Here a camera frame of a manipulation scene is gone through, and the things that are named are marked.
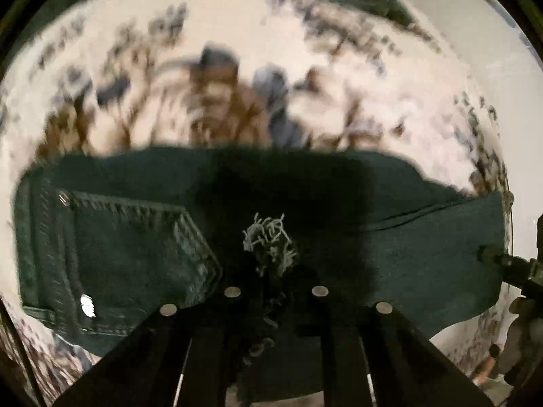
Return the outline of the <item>person hand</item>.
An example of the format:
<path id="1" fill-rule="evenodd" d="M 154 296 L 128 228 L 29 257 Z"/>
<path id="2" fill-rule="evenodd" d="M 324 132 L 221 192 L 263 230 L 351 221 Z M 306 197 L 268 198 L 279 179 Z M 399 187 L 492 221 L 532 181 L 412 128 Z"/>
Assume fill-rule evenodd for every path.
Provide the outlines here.
<path id="1" fill-rule="evenodd" d="M 513 387 L 525 386 L 542 363 L 542 308 L 533 299 L 521 296 L 512 302 L 509 311 L 516 318 L 504 345 L 492 344 L 489 356 L 470 375 L 478 387 L 497 375 L 503 375 Z"/>

